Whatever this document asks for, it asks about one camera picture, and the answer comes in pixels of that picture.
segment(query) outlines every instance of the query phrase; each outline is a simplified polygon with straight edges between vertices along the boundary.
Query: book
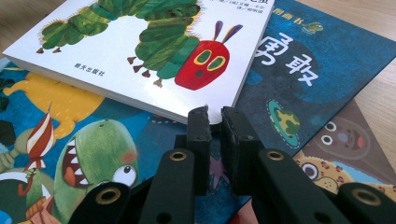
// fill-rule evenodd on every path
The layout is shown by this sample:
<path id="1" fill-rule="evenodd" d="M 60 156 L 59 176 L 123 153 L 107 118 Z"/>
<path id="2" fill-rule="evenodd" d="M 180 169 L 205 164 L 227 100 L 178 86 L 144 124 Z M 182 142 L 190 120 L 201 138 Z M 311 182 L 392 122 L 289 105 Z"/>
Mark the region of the book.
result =
<path id="1" fill-rule="evenodd" d="M 345 183 L 360 182 L 396 202 L 396 174 L 355 100 L 332 118 L 294 160 L 318 187 L 332 193 Z M 251 200 L 228 223 L 259 223 Z"/>
<path id="2" fill-rule="evenodd" d="M 294 156 L 395 56 L 395 41 L 276 1 L 235 107 L 266 147 Z"/>
<path id="3" fill-rule="evenodd" d="M 4 54 L 26 70 L 182 123 L 208 105 L 217 124 L 222 107 L 236 102 L 273 3 L 66 1 Z"/>
<path id="4" fill-rule="evenodd" d="M 0 102 L 2 223 L 67 223 L 100 183 L 134 188 L 153 177 L 176 136 L 187 134 L 185 124 L 23 70 L 5 58 Z M 195 223 L 225 223 L 248 200 L 231 194 L 218 136 L 212 145 L 210 184 L 206 196 L 195 198 Z"/>

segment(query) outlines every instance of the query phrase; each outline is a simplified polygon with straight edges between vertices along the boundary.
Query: caterpillar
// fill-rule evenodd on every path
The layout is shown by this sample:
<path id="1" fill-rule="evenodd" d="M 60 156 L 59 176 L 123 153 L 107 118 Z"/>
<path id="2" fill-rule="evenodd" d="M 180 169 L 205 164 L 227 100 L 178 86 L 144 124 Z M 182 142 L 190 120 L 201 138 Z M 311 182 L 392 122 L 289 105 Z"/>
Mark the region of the caterpillar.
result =
<path id="1" fill-rule="evenodd" d="M 213 40 L 200 41 L 187 32 L 200 11 L 197 0 L 98 0 L 67 21 L 54 21 L 44 27 L 42 48 L 37 53 L 54 48 L 54 53 L 61 52 L 60 47 L 99 35 L 119 17 L 135 16 L 147 21 L 148 27 L 139 35 L 135 56 L 127 58 L 129 64 L 136 57 L 143 61 L 133 66 L 134 72 L 144 67 L 147 71 L 143 77 L 150 77 L 150 70 L 157 72 L 159 79 L 153 84 L 158 87 L 163 86 L 163 79 L 174 78 L 178 86 L 196 91 L 225 71 L 230 53 L 224 43 L 242 28 L 235 25 L 218 42 L 222 28 L 222 21 L 218 21 Z"/>

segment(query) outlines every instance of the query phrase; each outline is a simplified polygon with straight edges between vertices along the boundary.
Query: animal eye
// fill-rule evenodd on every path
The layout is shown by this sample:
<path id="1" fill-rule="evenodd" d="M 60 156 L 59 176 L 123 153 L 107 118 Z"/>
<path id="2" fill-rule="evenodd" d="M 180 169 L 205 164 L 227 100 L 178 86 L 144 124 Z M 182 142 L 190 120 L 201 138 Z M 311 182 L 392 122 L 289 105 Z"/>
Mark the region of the animal eye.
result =
<path id="1" fill-rule="evenodd" d="M 335 130 L 337 130 L 337 125 L 335 125 L 335 123 L 332 121 L 329 121 L 329 123 L 327 123 L 324 127 L 329 132 L 334 132 Z"/>
<path id="2" fill-rule="evenodd" d="M 304 163 L 301 168 L 303 169 L 304 173 L 311 179 L 315 180 L 318 178 L 318 168 L 316 165 L 307 162 Z"/>
<path id="3" fill-rule="evenodd" d="M 113 182 L 121 183 L 129 187 L 136 181 L 136 170 L 131 165 L 121 166 L 113 175 Z"/>
<path id="4" fill-rule="evenodd" d="M 195 59 L 194 63 L 198 65 L 202 65 L 207 63 L 207 60 L 209 60 L 210 55 L 212 54 L 212 51 L 209 49 L 206 49 L 202 51 Z"/>
<path id="5" fill-rule="evenodd" d="M 225 58 L 222 56 L 218 56 L 207 66 L 207 71 L 216 70 L 222 67 L 224 63 L 225 63 Z"/>
<path id="6" fill-rule="evenodd" d="M 326 146 L 329 146 L 332 144 L 332 138 L 329 135 L 323 135 L 321 137 L 322 143 Z"/>

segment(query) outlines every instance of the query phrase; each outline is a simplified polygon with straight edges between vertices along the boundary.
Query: wooden table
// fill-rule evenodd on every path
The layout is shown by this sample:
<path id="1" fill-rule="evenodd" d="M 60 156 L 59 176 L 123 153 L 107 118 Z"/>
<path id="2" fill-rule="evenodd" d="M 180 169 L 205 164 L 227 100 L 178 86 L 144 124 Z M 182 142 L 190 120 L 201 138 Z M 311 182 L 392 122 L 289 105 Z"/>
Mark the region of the wooden table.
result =
<path id="1" fill-rule="evenodd" d="M 1 52 L 64 0 L 0 0 Z M 396 41 L 394 0 L 300 0 L 344 21 Z M 396 60 L 358 96 L 364 117 L 396 171 Z"/>

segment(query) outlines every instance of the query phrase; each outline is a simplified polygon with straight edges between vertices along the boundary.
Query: picture book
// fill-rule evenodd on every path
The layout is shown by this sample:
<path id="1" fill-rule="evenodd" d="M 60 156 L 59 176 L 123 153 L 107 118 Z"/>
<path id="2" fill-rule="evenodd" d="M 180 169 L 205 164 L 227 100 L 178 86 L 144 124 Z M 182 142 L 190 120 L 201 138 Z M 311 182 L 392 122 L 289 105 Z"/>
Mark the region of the picture book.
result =
<path id="1" fill-rule="evenodd" d="M 182 123 L 233 106 L 274 0 L 71 0 L 4 51 L 19 67 Z"/>
<path id="2" fill-rule="evenodd" d="M 332 193 L 337 193 L 344 183 L 360 182 L 379 189 L 396 202 L 396 174 L 354 100 L 294 160 L 317 186 Z M 229 221 L 244 223 L 259 223 L 251 201 Z"/>
<path id="3" fill-rule="evenodd" d="M 180 134 L 185 124 L 0 59 L 0 223 L 67 223 L 96 186 L 153 177 Z M 225 223 L 248 200 L 231 194 L 218 136 L 212 145 L 195 223 Z"/>
<path id="4" fill-rule="evenodd" d="M 395 56 L 395 41 L 276 1 L 235 107 L 266 147 L 294 156 Z"/>

